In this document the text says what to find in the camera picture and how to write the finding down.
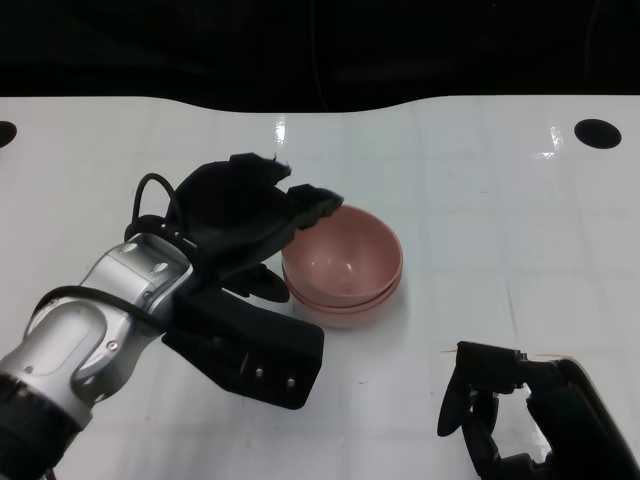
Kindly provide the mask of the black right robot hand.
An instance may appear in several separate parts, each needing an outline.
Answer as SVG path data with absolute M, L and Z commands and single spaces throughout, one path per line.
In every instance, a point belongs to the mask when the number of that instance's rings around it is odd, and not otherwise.
M 528 388 L 526 405 L 550 446 L 544 461 L 504 457 L 492 437 L 499 398 Z M 437 434 L 463 433 L 482 479 L 636 479 L 639 464 L 582 366 L 532 361 L 520 350 L 461 341 Z

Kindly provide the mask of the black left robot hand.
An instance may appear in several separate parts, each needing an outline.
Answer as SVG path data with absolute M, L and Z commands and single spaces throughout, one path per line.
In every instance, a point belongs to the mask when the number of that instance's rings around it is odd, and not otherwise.
M 221 288 L 244 298 L 289 300 L 284 280 L 264 262 L 344 201 L 310 184 L 279 189 L 290 175 L 291 168 L 274 158 L 245 153 L 204 164 L 177 187 L 181 224 L 199 252 L 196 265 Z

